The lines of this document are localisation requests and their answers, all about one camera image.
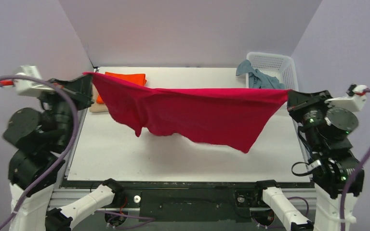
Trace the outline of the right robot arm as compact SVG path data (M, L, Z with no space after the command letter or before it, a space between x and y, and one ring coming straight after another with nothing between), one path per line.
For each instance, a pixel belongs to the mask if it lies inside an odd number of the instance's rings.
M348 135L359 125L356 112L366 102L360 92L348 90L334 98L326 90L288 93L287 111L298 124L297 135L306 148L307 175L317 194L316 216L302 215L274 180L257 183L253 200L269 207L288 231L346 231L356 221L352 214L364 182L364 172L352 154Z

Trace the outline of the red t shirt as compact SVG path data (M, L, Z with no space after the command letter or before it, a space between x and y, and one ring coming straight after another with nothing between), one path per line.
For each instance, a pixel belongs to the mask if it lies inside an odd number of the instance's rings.
M100 73L92 83L111 117L140 136L180 134L196 143L247 153L268 120L287 101L288 90L148 88Z

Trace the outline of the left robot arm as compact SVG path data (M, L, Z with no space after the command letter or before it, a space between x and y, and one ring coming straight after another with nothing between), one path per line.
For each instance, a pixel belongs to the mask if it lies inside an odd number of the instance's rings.
M12 213L4 225L12 231L70 231L96 210L125 202L123 187L104 180L93 192L60 208L49 209L58 171L79 131L78 111L92 104L92 75L71 81L11 76L20 89L48 108L22 108L9 120L3 138L17 151L9 162Z

